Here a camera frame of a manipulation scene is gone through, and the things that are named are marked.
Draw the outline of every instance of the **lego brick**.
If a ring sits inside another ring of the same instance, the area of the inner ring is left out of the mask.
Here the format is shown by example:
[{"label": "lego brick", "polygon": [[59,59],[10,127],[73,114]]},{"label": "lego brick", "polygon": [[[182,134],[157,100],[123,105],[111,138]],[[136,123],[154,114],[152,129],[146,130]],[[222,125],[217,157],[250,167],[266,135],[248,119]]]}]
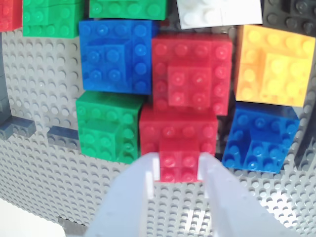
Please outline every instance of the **lego brick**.
[{"label": "lego brick", "polygon": [[197,181],[199,154],[197,139],[162,138],[159,142],[160,181]]},{"label": "lego brick", "polygon": [[157,27],[149,20],[81,21],[84,89],[151,94],[152,37]]},{"label": "lego brick", "polygon": [[13,134],[11,117],[0,124],[0,139],[7,140]]},{"label": "lego brick", "polygon": [[90,0],[89,17],[164,20],[167,0]]},{"label": "lego brick", "polygon": [[262,24],[260,0],[177,0],[181,29]]},{"label": "lego brick", "polygon": [[86,91],[76,102],[81,152],[132,163],[138,158],[142,96]]},{"label": "lego brick", "polygon": [[222,162],[230,168],[279,173],[298,127],[292,107],[237,102]]},{"label": "lego brick", "polygon": [[31,137],[36,132],[35,122],[25,118],[12,116],[13,133]]},{"label": "lego brick", "polygon": [[13,31],[22,26],[22,0],[0,3],[0,32]]},{"label": "lego brick", "polygon": [[159,152],[162,138],[197,139],[199,150],[215,154],[218,121],[212,111],[207,113],[179,113],[155,111],[143,107],[139,132],[142,154]]},{"label": "lego brick", "polygon": [[241,26],[236,52],[236,100],[303,106],[314,48],[312,37]]},{"label": "lego brick", "polygon": [[47,133],[47,139],[48,143],[52,145],[80,151],[79,136],[76,130],[52,126]]},{"label": "lego brick", "polygon": [[154,109],[226,115],[232,67],[226,35],[161,34],[153,39]]},{"label": "lego brick", "polygon": [[263,25],[316,36],[316,3],[313,0],[263,0]]},{"label": "lego brick", "polygon": [[23,36],[74,38],[83,19],[84,2],[23,9]]}]

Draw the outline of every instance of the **dark gray lego brick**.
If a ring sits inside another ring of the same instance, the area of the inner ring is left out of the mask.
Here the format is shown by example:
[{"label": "dark gray lego brick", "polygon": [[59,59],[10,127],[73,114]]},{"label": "dark gray lego brick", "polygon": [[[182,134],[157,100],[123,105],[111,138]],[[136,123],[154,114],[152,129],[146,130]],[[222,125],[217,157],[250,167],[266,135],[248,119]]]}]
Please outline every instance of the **dark gray lego brick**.
[{"label": "dark gray lego brick", "polygon": [[52,126],[47,133],[47,139],[49,144],[80,150],[79,136],[76,130]]},{"label": "dark gray lego brick", "polygon": [[31,137],[36,132],[35,122],[25,118],[12,116],[13,133]]},{"label": "dark gray lego brick", "polygon": [[11,118],[8,118],[0,125],[0,139],[7,140],[13,134]]},{"label": "dark gray lego brick", "polygon": [[316,36],[314,0],[262,0],[263,25],[307,36]]}]

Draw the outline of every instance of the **white lego brick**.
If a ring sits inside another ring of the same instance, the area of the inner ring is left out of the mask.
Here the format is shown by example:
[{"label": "white lego brick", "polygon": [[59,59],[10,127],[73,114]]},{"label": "white lego brick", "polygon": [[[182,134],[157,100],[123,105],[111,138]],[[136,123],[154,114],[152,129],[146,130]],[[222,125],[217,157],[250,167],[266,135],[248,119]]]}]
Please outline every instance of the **white lego brick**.
[{"label": "white lego brick", "polygon": [[181,29],[262,24],[260,0],[177,0]]}]

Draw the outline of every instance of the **blue lego stack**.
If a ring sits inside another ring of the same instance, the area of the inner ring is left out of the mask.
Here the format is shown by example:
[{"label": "blue lego stack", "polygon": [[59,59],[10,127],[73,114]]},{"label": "blue lego stack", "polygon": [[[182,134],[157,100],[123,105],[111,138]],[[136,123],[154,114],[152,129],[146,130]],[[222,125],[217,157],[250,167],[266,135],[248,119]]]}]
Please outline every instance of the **blue lego stack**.
[{"label": "blue lego stack", "polygon": [[222,162],[229,168],[279,173],[298,127],[292,107],[236,102]]},{"label": "blue lego stack", "polygon": [[152,20],[85,20],[79,23],[85,90],[151,94]]}]

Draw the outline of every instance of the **stacked lego bricks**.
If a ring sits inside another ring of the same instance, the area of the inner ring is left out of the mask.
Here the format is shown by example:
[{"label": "stacked lego bricks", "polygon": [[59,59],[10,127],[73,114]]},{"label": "stacked lego bricks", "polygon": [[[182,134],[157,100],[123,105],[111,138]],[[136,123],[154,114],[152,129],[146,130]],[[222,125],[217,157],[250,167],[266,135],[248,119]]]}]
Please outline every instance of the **stacked lego bricks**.
[{"label": "stacked lego bricks", "polygon": [[227,115],[232,42],[160,34],[152,54],[154,100],[140,118],[142,154],[160,153],[162,182],[196,181],[199,154],[216,151],[216,115]]}]

